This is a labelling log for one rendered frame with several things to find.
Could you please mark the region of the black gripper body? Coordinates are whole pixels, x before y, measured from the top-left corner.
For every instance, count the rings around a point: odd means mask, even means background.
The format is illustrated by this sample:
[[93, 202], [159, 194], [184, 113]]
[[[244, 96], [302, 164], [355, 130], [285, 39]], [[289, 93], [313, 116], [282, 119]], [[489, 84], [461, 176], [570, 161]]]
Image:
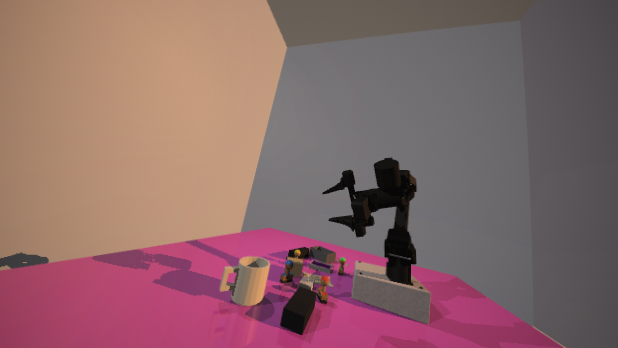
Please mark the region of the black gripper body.
[[[371, 194], [372, 195], [372, 199], [370, 199], [371, 207], [374, 207], [375, 211], [382, 209], [382, 203], [381, 203], [381, 198], [380, 198], [378, 188], [355, 192], [355, 189], [354, 189], [355, 178], [354, 178], [353, 171], [352, 170], [343, 171], [342, 176], [343, 176], [342, 181], [343, 181], [344, 187], [348, 187], [351, 202], [355, 200], [354, 199], [355, 194], [360, 194], [360, 193]], [[366, 227], [361, 226], [360, 220], [354, 220], [354, 218], [352, 217], [352, 223], [353, 223], [353, 228], [355, 229], [356, 237], [363, 237], [366, 235]]]

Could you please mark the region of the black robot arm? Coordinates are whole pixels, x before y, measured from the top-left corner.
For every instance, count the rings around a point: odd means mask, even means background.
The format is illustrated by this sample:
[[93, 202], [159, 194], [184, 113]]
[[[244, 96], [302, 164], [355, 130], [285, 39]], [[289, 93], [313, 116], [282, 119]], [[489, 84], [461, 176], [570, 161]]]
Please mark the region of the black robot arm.
[[[407, 232], [407, 224], [409, 201], [414, 198], [416, 180], [410, 175], [410, 170], [400, 170], [399, 162], [393, 158], [385, 158], [375, 163], [374, 169], [382, 209], [397, 207], [395, 226], [389, 229], [385, 240], [385, 257], [388, 257], [385, 274], [390, 281], [413, 286], [411, 264], [416, 264], [416, 249]], [[355, 200], [351, 202], [353, 218], [360, 220], [363, 227], [375, 224], [371, 213], [376, 211], [371, 207], [370, 199], [371, 194], [360, 193], [355, 194]]]

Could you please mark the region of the beige mug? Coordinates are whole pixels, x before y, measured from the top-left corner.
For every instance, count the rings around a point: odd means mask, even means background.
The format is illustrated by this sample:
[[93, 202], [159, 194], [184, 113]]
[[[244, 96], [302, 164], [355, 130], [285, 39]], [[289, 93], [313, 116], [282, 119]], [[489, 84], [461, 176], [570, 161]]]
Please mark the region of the beige mug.
[[[257, 305], [263, 298], [270, 262], [259, 257], [239, 259], [238, 266], [225, 266], [220, 292], [232, 291], [231, 299], [240, 306]], [[229, 273], [236, 273], [234, 283], [227, 283]]]

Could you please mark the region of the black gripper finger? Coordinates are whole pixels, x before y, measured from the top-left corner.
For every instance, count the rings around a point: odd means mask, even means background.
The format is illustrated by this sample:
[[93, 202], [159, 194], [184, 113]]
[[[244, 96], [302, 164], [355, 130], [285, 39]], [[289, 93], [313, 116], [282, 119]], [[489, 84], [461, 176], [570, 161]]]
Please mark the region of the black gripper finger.
[[335, 192], [335, 191], [338, 191], [338, 190], [344, 190], [345, 187], [343, 185], [342, 179], [343, 179], [343, 177], [340, 179], [341, 182], [339, 182], [338, 184], [336, 184], [332, 188], [324, 191], [322, 194], [328, 194], [328, 193]]
[[353, 217], [352, 215], [341, 216], [341, 217], [333, 217], [333, 218], [329, 218], [329, 221], [346, 225], [346, 226], [350, 227], [352, 229], [352, 231], [354, 232], [353, 223], [352, 223], [352, 217]]

